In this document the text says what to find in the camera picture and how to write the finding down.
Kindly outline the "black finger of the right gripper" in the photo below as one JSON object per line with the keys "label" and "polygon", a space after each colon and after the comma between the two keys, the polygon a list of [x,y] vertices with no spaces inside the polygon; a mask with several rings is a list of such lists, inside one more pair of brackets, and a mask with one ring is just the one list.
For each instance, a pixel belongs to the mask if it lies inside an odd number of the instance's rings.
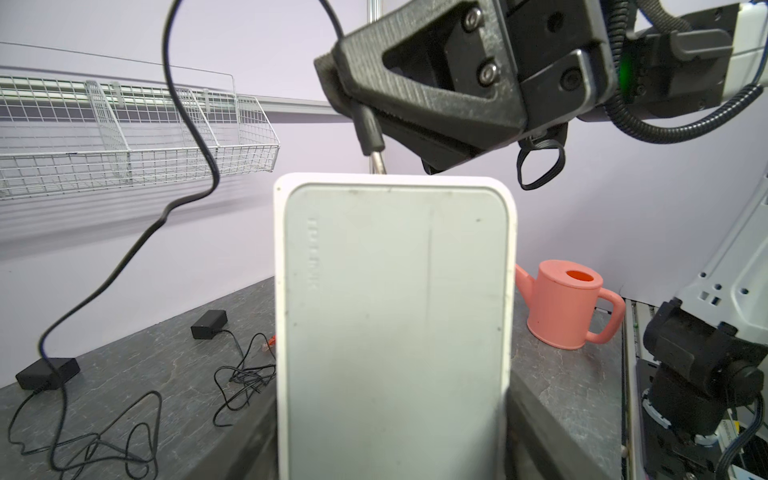
{"label": "black finger of the right gripper", "polygon": [[410,1],[338,40],[314,67],[333,108],[374,109],[388,128],[490,150],[527,114],[497,1]]}

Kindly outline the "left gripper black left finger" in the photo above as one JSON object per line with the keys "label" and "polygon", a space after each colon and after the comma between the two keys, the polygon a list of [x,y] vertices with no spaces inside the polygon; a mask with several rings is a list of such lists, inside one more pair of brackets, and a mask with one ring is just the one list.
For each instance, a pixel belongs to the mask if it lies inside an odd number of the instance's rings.
{"label": "left gripper black left finger", "polygon": [[277,390],[254,405],[185,479],[278,479]]}

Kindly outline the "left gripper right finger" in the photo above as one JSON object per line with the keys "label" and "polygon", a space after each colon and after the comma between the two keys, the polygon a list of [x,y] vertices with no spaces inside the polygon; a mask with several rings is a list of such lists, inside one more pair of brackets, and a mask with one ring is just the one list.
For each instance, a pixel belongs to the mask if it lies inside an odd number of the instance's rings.
{"label": "left gripper right finger", "polygon": [[606,477],[515,372],[506,391],[506,477]]}

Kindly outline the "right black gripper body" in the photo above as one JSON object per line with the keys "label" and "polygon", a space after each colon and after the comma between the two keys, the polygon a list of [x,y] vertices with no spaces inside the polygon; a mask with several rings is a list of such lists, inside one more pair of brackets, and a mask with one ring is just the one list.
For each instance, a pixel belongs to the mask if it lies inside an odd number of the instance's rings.
{"label": "right black gripper body", "polygon": [[720,107],[751,81],[764,86],[767,4],[733,3],[663,26],[657,1],[632,1],[628,19],[650,26],[626,34],[612,74],[606,1],[506,1],[505,26],[531,120],[604,120],[612,86],[642,120]]}

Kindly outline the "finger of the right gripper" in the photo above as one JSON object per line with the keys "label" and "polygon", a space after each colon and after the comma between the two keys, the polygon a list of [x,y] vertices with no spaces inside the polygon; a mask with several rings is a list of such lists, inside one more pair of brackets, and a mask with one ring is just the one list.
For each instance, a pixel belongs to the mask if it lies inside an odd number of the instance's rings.
{"label": "finger of the right gripper", "polygon": [[519,117],[384,114],[383,131],[415,153],[427,169],[442,172],[509,144],[519,134]]}

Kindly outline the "white network switch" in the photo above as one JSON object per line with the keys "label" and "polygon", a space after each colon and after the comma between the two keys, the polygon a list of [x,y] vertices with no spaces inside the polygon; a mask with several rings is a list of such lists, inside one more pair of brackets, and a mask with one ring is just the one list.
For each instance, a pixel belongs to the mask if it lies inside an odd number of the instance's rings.
{"label": "white network switch", "polygon": [[291,173],[274,220],[280,477],[502,478],[508,188]]}

